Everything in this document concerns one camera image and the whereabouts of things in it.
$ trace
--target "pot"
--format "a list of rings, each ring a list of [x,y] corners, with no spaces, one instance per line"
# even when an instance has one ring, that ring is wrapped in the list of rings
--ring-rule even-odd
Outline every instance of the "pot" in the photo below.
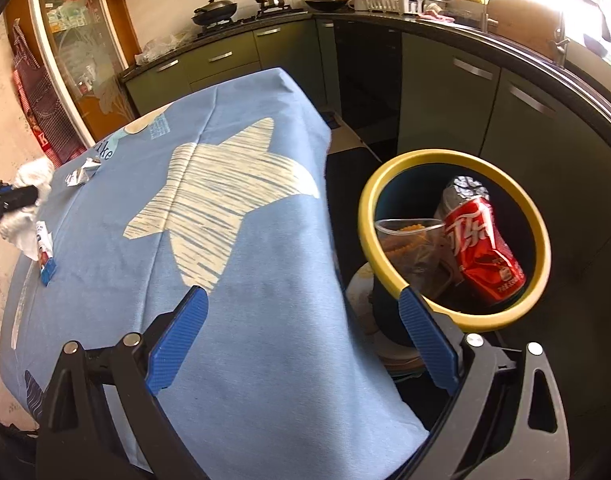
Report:
[[[192,21],[205,27],[212,23],[229,20],[235,12],[236,4],[230,0],[219,0],[218,2],[209,0],[206,6],[194,9]]]
[[[259,4],[261,10],[271,9],[273,7],[285,7],[286,0],[254,0]]]
[[[348,0],[306,0],[308,6],[320,12],[334,12],[343,7]]]

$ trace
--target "cutting board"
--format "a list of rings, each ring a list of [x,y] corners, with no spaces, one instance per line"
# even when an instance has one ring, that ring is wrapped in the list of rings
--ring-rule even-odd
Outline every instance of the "cutting board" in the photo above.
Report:
[[[554,31],[559,12],[531,0],[490,0],[488,15],[499,25],[488,31],[554,59]]]

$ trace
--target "crushed soda can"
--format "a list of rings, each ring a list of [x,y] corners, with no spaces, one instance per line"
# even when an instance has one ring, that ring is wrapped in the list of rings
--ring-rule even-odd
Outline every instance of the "crushed soda can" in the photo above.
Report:
[[[66,186],[82,186],[97,172],[102,162],[98,156],[89,156],[84,164],[66,177]]]
[[[486,305],[507,300],[525,284],[525,274],[494,223],[488,190],[469,176],[445,188],[437,215],[459,270]]]
[[[52,234],[48,232],[46,223],[42,221],[37,222],[37,250],[41,283],[47,286],[57,270],[57,263],[52,252]]]

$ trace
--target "dish rack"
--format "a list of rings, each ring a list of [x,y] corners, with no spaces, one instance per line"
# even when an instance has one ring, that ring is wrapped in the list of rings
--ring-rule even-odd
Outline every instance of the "dish rack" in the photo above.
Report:
[[[362,0],[365,8],[370,12],[378,10],[380,12],[396,12],[397,14],[420,14],[426,4],[434,2],[441,9],[445,7],[443,0]]]

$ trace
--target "clear plastic cup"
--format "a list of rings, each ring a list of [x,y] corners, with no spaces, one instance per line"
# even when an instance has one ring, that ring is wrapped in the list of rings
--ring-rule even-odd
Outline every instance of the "clear plastic cup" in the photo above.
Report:
[[[413,289],[423,292],[440,259],[444,222],[435,218],[375,222],[377,237],[394,269]]]

